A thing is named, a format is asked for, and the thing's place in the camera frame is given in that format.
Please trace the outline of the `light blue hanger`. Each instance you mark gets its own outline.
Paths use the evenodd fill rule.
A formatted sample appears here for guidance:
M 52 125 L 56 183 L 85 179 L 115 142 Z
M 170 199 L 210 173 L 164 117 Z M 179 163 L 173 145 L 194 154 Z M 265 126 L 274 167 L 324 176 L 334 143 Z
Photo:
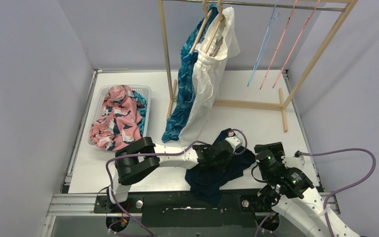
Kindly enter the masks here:
M 253 81 L 254 75 L 255 75 L 255 73 L 257 71 L 257 68 L 258 68 L 258 66 L 259 66 L 259 64 L 260 64 L 260 62 L 262 60 L 264 52 L 265 52 L 265 50 L 267 48 L 269 40 L 270 40 L 270 38 L 271 38 L 271 36 L 272 36 L 272 34 L 274 32 L 276 23 L 278 21 L 279 11 L 276 10 L 278 2 L 279 2 L 279 0 L 276 0 L 274 2 L 274 7 L 273 7 L 273 10 L 272 10 L 272 14 L 271 14 L 270 19 L 268 21 L 268 25 L 267 25 L 267 28 L 266 28 L 266 31 L 265 31 L 265 34 L 264 34 L 264 37 L 263 37 L 263 40 L 262 40 L 262 43 L 261 43 L 261 47 L 260 47 L 257 59 L 255 61 L 255 64 L 253 66 L 253 69 L 251 71 L 248 83 L 247 83 L 248 87 L 251 85 L 251 83 Z

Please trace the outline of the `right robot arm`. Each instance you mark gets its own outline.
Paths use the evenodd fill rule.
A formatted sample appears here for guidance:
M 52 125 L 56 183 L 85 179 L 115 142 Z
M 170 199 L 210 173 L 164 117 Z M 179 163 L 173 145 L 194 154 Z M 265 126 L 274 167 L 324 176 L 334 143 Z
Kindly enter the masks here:
M 266 186 L 260 190 L 258 205 L 290 221 L 307 237 L 356 237 L 324 198 L 303 169 L 305 161 L 297 151 L 285 155 L 282 143 L 256 145 L 255 159 Z

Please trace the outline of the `white drawstring shorts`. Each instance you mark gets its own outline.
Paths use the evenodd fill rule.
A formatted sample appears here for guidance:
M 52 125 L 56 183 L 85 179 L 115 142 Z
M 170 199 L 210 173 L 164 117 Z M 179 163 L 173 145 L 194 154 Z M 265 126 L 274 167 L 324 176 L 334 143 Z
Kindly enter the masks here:
M 210 55 L 205 53 L 205 47 L 218 22 L 218 15 L 208 26 L 204 39 L 198 43 L 195 50 L 198 59 L 194 65 L 192 82 L 196 86 L 196 97 L 186 126 L 179 135 L 182 146 L 187 146 L 197 140 L 202 133 L 216 100 L 220 83 L 224 77 L 227 60 L 240 53 L 235 35 L 235 12 L 233 7 L 223 9 L 220 28 L 213 40 Z

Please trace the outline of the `pink hanger of floral shorts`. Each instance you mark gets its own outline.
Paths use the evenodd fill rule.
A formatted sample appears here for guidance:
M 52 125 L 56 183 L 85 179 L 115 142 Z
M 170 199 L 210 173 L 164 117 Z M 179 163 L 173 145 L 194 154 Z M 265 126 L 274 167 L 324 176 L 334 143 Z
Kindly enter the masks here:
M 283 17 L 284 17 L 284 19 L 286 19 L 286 21 L 287 21 L 287 18 L 289 17 L 289 15 L 283 15 Z M 277 23 L 276 23 L 276 26 L 275 26 L 275 29 L 276 29 L 276 27 L 277 27 L 277 25 L 279 24 L 279 18 L 278 18 L 278 21 L 277 21 Z M 269 43 L 271 43 L 271 46 L 274 46 L 275 47 L 275 49 L 276 49 L 276 47 L 277 47 L 277 45 L 278 45 L 278 42 L 279 42 L 279 40 L 276 40 L 276 38 L 273 36 L 273 34 L 272 34 L 272 36 L 271 36 L 271 38 L 270 38 L 270 40 L 269 40 Z M 265 72 L 265 75 L 264 75 L 264 77 L 263 77 L 263 79 L 262 79 L 262 82 L 261 82 L 261 85 L 260 85 L 260 90 L 262 89 L 262 87 L 263 87 L 263 85 L 264 85 L 264 83 L 265 83 L 265 81 L 266 81 L 266 78 L 267 78 L 267 75 L 268 75 L 268 73 L 269 73 L 269 71 L 271 70 L 271 67 L 272 67 L 272 65 L 273 65 L 273 62 L 274 62 L 274 60 L 275 60 L 275 58 L 276 58 L 276 56 L 274 55 L 275 54 L 275 49 L 274 49 L 274 51 L 273 51 L 273 56 L 271 57 L 271 59 L 270 59 L 270 61 L 269 61 L 269 66 L 268 66 L 268 68 L 267 68 L 267 70 L 266 70 L 266 72 Z

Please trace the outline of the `pink plastic hanger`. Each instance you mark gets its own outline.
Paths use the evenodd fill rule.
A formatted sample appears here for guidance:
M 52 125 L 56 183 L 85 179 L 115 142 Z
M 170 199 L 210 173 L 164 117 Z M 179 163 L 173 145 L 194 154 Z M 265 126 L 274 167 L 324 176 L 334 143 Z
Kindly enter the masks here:
M 284 39 L 285 39 L 285 37 L 287 35 L 287 32 L 288 32 L 289 28 L 291 27 L 291 22 L 292 22 L 293 17 L 295 16 L 295 11 L 297 10 L 296 7 L 298 6 L 299 2 L 302 2 L 302 0 L 296 0 L 296 1 L 294 1 L 292 10 L 290 12 L 289 17 L 287 18 L 287 21 L 286 21 L 286 25 L 285 25 L 284 31 L 281 34 L 280 40 L 279 40 L 278 45 L 277 45 L 277 47 L 275 49 L 275 54 L 274 54 L 275 56 L 277 55 L 277 52 L 279 51 L 279 48 L 280 48 L 281 44 L 283 43 L 283 41 L 284 41 Z M 276 77 L 275 81 L 273 82 L 272 88 L 275 88 L 277 86 L 277 83 L 280 81 L 280 78 L 282 77 L 282 73 L 283 73 L 284 69 L 287 68 L 288 63 L 291 60 L 292 55 L 293 55 L 295 49 L 297 48 L 297 45 L 299 44 L 299 41 L 302 38 L 302 36 L 303 36 L 303 34 L 305 32 L 306 27 L 309 24 L 309 21 L 311 20 L 311 18 L 313 17 L 313 15 L 315 14 L 315 12 L 317 11 L 318 7 L 320 6 L 321 0 L 313 0 L 312 2 L 314 2 L 314 6 L 311 7 L 310 14 L 306 17 L 306 19 L 304 20 L 304 23 L 303 23 L 302 27 L 298 30 L 298 34 L 297 34 L 295 40 L 290 44 L 290 46 L 291 46 L 290 51 L 288 52 L 288 54 L 287 54 L 287 56 L 285 58 L 284 63 L 281 65 L 279 74 Z

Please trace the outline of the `light blue shark shorts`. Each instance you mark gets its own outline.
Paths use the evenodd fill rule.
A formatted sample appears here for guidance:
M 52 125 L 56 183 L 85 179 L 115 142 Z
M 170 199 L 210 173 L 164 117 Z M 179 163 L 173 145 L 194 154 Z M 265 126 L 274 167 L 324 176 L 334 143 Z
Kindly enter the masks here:
M 147 103 L 147 101 L 143 95 L 141 95 L 140 93 L 138 93 L 137 91 L 134 91 L 134 90 L 133 90 L 133 93 L 134 93 L 134 96 L 136 99 L 138 112 L 139 112 L 140 116 L 142 117 L 142 120 L 140 122 L 138 122 L 138 127 L 139 127 L 141 135 L 143 135 L 144 129 L 145 129 L 148 103 Z

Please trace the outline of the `wooden hanger front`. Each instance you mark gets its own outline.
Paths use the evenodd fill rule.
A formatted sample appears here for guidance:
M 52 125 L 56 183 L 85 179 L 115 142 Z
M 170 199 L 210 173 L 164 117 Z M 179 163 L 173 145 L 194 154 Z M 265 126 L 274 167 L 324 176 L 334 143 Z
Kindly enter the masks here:
M 217 24 L 216 24 L 216 26 L 215 26 L 215 29 L 214 29 L 214 31 L 213 31 L 213 33 L 212 33 L 212 37 L 209 39 L 209 41 L 208 41 L 208 44 L 206 45 L 206 47 L 205 47 L 205 53 L 207 54 L 207 55 L 210 55 L 210 47 L 211 47 L 211 45 L 212 45 L 212 43 L 213 43 L 213 40 L 214 40 L 214 38 L 216 37 L 216 34 L 217 34 L 217 32 L 218 32 L 218 30 L 219 30 L 219 28 L 220 28 L 220 25 L 221 25 L 221 23 L 222 23 L 222 21 L 224 20 L 224 17 L 223 17 L 223 3 L 222 3 L 222 0 L 218 0 L 217 1 L 217 10 L 218 10 L 218 22 L 217 22 Z

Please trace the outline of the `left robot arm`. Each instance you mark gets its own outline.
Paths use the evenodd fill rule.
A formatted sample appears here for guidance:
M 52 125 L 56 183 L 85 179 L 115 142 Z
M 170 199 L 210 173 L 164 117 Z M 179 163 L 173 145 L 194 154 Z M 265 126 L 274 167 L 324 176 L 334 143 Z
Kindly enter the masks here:
M 144 137 L 117 151 L 115 157 L 107 162 L 114 163 L 116 168 L 115 175 L 109 175 L 107 205 L 115 211 L 122 210 L 131 186 L 159 167 L 224 170 L 241 145 L 242 140 L 236 136 L 215 145 L 195 141 L 185 148 L 159 145 L 150 137 Z

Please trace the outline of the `navy blue shorts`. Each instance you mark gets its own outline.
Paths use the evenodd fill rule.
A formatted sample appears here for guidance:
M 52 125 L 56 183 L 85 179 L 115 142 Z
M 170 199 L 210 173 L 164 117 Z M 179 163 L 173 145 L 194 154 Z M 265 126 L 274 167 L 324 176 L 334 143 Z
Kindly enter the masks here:
M 226 168 L 221 171 L 216 168 L 193 168 L 186 171 L 185 180 L 190 186 L 191 194 L 210 205 L 217 206 L 222 194 L 220 187 L 227 182 L 242 177 L 244 170 L 255 163 L 255 155 L 249 149 L 241 146 Z

